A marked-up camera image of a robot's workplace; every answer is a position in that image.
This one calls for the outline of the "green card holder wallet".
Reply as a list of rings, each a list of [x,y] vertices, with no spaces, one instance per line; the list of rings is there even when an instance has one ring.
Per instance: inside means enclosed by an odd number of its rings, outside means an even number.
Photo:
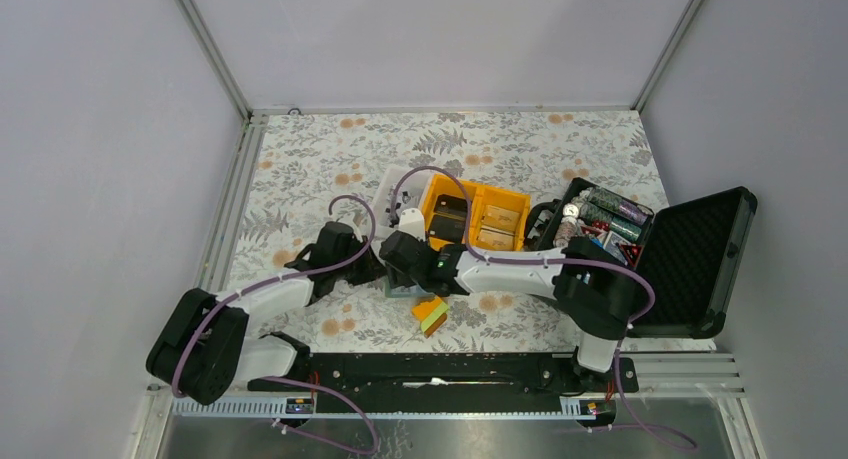
[[[387,275],[384,280],[384,294],[387,298],[421,298],[427,297],[428,293],[420,286],[399,285],[393,276]]]

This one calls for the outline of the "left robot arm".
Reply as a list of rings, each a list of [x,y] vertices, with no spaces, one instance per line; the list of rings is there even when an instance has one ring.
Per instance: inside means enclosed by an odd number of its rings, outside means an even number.
[[[211,293],[186,291],[145,362],[146,371],[180,397],[202,405],[217,401],[234,383],[272,376],[296,390],[309,380],[310,364],[300,347],[262,326],[330,294],[337,282],[363,285],[382,278],[385,267],[367,237],[330,221],[275,276],[251,286]]]

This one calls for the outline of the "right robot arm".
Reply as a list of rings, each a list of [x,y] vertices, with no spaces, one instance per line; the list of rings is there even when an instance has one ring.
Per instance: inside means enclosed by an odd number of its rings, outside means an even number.
[[[543,299],[580,329],[573,375],[589,391],[612,379],[614,358],[630,325],[656,302],[645,278],[585,237],[567,248],[543,251],[480,251],[465,244],[435,250],[395,231],[382,243],[379,257],[437,296],[510,292]]]

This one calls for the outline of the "yellow plastic divided bin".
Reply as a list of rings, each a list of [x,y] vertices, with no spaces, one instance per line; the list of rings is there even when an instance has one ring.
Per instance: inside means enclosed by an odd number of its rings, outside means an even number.
[[[527,218],[529,217],[531,197],[512,190],[475,183],[472,181],[465,181],[463,186],[466,189],[465,192],[461,192],[459,187],[443,174],[436,174],[430,179],[424,200],[420,205],[420,210],[425,219],[425,233],[430,246],[438,250],[451,243],[431,238],[428,234],[428,226],[431,222],[436,198],[441,194],[447,194],[454,197],[464,198],[468,205],[465,235],[461,243],[467,242],[476,248],[483,249],[477,245],[477,236],[481,226],[483,209],[487,205],[496,205],[498,207],[516,211],[520,214],[519,225],[516,231],[516,246],[513,251],[522,250],[524,248],[525,240],[524,228],[527,223]]]

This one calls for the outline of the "black credit card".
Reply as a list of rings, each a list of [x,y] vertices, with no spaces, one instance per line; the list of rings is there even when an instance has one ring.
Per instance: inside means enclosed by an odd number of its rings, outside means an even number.
[[[468,205],[464,198],[441,194],[436,198],[428,234],[431,238],[457,243],[464,239]]]

